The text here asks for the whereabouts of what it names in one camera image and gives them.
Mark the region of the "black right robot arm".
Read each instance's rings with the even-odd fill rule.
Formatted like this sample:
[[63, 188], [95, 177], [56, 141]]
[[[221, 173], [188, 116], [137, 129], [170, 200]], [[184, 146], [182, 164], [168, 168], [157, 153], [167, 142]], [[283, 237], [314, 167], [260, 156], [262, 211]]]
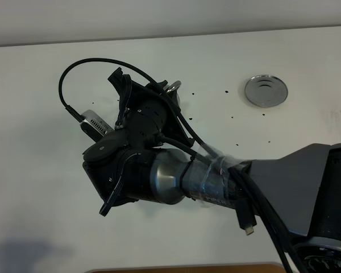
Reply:
[[231, 208], [251, 234], [260, 218], [284, 267], [341, 272], [341, 144], [311, 144], [281, 159], [243, 160], [193, 150], [178, 116], [177, 85], [141, 86], [117, 69], [116, 129], [95, 138], [83, 167], [103, 205], [185, 198]]

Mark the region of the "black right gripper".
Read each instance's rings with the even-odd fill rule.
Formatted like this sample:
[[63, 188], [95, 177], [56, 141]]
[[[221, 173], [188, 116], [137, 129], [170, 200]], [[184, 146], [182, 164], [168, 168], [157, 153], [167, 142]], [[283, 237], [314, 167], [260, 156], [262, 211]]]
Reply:
[[103, 205], [111, 208], [139, 200], [174, 205], [186, 193], [181, 180], [189, 167], [194, 144], [165, 104], [145, 102], [148, 89], [117, 68], [108, 81], [119, 95], [123, 127], [105, 135], [83, 153], [83, 168]]

